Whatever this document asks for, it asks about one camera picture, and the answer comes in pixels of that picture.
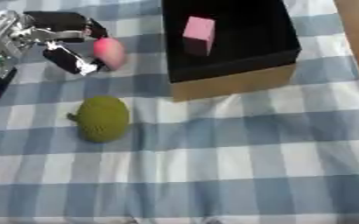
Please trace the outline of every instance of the checkered tablecloth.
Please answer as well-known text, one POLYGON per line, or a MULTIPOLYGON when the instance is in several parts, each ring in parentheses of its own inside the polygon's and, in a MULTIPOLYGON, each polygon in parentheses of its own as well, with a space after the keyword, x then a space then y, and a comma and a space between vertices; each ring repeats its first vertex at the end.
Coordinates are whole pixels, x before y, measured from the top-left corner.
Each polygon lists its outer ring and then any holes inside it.
POLYGON ((0 0, 78 11, 129 53, 87 78, 28 53, 0 100, 0 223, 359 223, 359 70, 333 0, 285 4, 291 85, 173 103, 159 0, 0 0), (93 95, 130 108, 120 140, 84 142, 66 119, 93 95))

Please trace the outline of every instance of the robotic hand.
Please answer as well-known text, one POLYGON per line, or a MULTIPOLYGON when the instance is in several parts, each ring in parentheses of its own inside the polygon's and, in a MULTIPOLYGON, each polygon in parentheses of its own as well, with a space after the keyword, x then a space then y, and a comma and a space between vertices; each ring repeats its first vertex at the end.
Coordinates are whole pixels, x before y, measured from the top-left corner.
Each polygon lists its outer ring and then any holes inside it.
POLYGON ((86 75, 104 66, 100 59, 88 62, 60 42, 107 38, 94 19, 75 12, 0 11, 0 96, 16 74, 15 65, 34 45, 46 46, 43 56, 71 74, 86 75))

